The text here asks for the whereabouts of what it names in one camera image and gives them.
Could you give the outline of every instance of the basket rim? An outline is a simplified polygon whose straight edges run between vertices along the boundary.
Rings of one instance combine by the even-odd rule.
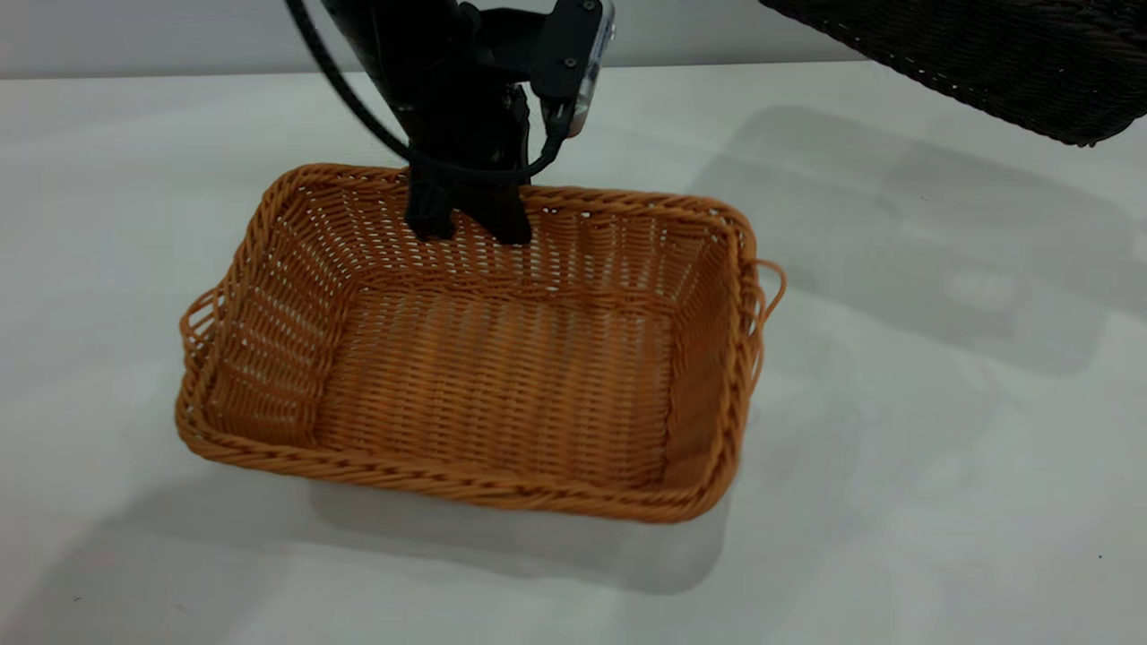
[[[735,474],[742,436],[749,407],[749,394],[759,374],[763,358],[760,327],[766,311],[772,308],[762,302],[764,294],[757,281],[756,239],[746,217],[728,204],[710,197],[646,193],[631,191],[590,189],[576,187],[523,186],[522,196],[529,208],[547,208],[546,204],[585,202],[587,205],[609,199],[614,203],[627,204],[633,215],[664,217],[718,226],[726,235],[735,236],[729,243],[728,269],[734,272],[740,288],[734,294],[731,308],[731,329],[727,347],[727,365],[721,386],[721,403],[717,419],[717,433],[709,446],[704,474],[700,482],[685,488],[660,490],[625,490],[596,487],[585,482],[564,480],[556,476],[530,475],[522,477],[512,473],[490,473],[467,465],[440,464],[418,460],[323,451],[314,448],[264,443],[213,428],[197,404],[209,391],[205,381],[193,366],[193,348],[206,349],[202,362],[213,365],[221,351],[221,344],[204,339],[193,328],[192,320],[200,319],[204,311],[218,317],[220,304],[227,300],[243,297],[242,289],[232,283],[236,263],[244,257],[262,257],[264,238],[257,233],[274,223],[276,213],[289,204],[302,184],[327,182],[333,186],[346,182],[385,181],[404,182],[404,170],[354,166],[343,164],[307,164],[280,177],[264,194],[259,209],[252,218],[247,236],[235,254],[227,277],[213,289],[200,297],[180,320],[185,342],[187,371],[182,379],[177,403],[177,426],[179,435],[188,448],[210,460],[232,465],[266,469],[286,475],[310,479],[331,479],[346,483],[379,485],[401,479],[414,480],[418,485],[401,487],[401,490],[435,495],[436,490],[457,490],[459,485],[473,489],[466,498],[455,499],[479,505],[504,508],[538,508],[564,511],[591,515],[635,519],[653,522],[674,522],[695,518],[710,510],[724,496]]]

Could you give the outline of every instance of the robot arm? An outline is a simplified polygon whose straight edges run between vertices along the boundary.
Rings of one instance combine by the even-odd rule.
[[[530,241],[517,186],[548,165],[585,122],[612,34],[608,0],[557,0],[554,11],[479,11],[457,0],[323,0],[409,138],[362,106],[335,69],[302,0],[286,0],[335,91],[411,163],[406,222],[422,240],[453,234],[467,211],[504,243]],[[529,108],[541,102],[546,145],[529,163]]]

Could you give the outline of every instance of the rectangular basket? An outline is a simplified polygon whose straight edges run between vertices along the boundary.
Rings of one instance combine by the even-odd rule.
[[[284,174],[181,321],[180,437],[216,461],[500,508],[711,508],[781,295],[766,305],[744,217],[702,197],[522,194],[531,244],[461,216],[423,243],[398,171]]]
[[[1015,125],[1077,146],[1147,114],[1142,0],[760,0]]]

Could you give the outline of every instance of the basket bottom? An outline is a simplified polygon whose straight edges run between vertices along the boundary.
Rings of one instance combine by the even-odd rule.
[[[657,488],[674,313],[649,294],[361,287],[312,438],[485,475]]]

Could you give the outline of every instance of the black cable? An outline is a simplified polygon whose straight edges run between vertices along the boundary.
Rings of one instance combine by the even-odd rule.
[[[379,119],[370,114],[370,110],[362,104],[362,101],[357,94],[354,94],[354,91],[351,90],[346,79],[343,78],[334,57],[330,55],[326,45],[322,44],[322,38],[319,37],[319,31],[314,28],[314,23],[311,21],[311,15],[303,5],[303,0],[284,1],[287,2],[287,9],[295,20],[295,26],[298,28],[298,32],[303,37],[303,41],[306,42],[307,49],[311,50],[311,56],[314,57],[314,62],[318,63],[319,70],[322,71],[322,75],[327,77],[328,81],[330,81],[335,93],[338,94],[343,102],[346,103],[346,107],[351,110],[351,112],[353,112],[354,116],[362,122],[362,125],[365,125],[367,130],[377,137],[379,140],[382,141],[388,148],[393,150],[395,154],[403,157],[407,162],[411,162],[412,164],[418,163],[429,170],[437,171],[440,174],[455,179],[505,184],[510,181],[524,181],[541,172],[547,165],[552,164],[554,160],[557,158],[557,153],[561,150],[562,142],[565,141],[565,137],[569,134],[570,123],[574,116],[574,110],[570,109],[570,107],[565,107],[562,110],[554,110],[560,112],[561,116],[546,122],[546,143],[541,148],[541,155],[530,165],[517,170],[479,170],[475,168],[466,168],[436,160],[415,150],[414,148],[411,148],[406,143],[403,143],[401,140],[395,137],[389,130],[387,130],[387,126],[382,125],[382,123],[380,123]]]

